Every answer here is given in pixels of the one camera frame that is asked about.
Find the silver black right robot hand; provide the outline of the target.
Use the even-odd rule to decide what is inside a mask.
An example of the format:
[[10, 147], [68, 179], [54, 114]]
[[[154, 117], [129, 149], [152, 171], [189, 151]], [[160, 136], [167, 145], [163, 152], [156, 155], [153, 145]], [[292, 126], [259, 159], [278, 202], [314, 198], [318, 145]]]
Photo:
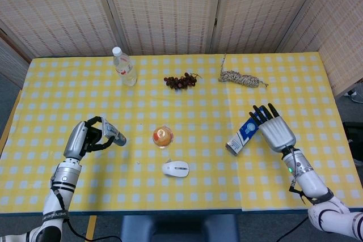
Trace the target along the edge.
[[249, 115], [273, 151], [283, 152], [296, 144], [294, 133], [271, 103], [268, 103], [268, 108], [265, 105], [253, 105], [253, 109], [254, 112], [249, 112]]

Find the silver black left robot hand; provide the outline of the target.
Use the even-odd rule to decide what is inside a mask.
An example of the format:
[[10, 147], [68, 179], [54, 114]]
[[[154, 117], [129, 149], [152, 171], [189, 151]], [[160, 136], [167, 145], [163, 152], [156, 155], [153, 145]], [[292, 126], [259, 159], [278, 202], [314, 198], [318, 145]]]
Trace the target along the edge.
[[101, 123], [102, 118], [96, 116], [88, 121], [82, 121], [73, 129], [65, 147], [65, 158], [81, 161], [87, 152], [104, 150], [113, 143], [114, 135], [106, 143], [98, 144], [103, 136], [103, 132], [93, 127], [97, 122]]

